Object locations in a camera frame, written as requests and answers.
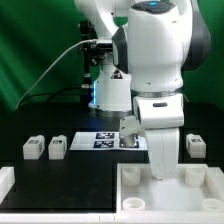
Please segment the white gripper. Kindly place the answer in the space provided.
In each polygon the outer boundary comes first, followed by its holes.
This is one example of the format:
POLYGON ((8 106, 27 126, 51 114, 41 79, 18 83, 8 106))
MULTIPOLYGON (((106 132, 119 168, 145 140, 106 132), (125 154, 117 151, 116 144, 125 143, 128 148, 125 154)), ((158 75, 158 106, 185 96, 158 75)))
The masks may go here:
POLYGON ((179 128, 184 125, 183 96, 136 96, 133 109, 145 134, 152 175, 156 179, 173 177, 178 164, 179 128))

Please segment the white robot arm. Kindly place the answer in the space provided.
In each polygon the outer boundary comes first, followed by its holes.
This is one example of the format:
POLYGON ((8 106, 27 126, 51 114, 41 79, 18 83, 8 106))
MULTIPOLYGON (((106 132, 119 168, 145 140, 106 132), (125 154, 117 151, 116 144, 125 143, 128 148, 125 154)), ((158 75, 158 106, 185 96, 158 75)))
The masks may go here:
POLYGON ((130 147, 146 138, 152 175, 173 176, 184 125, 181 72, 207 58, 211 37, 197 0, 74 0, 96 32, 90 61, 100 65, 90 109, 120 116, 130 147))

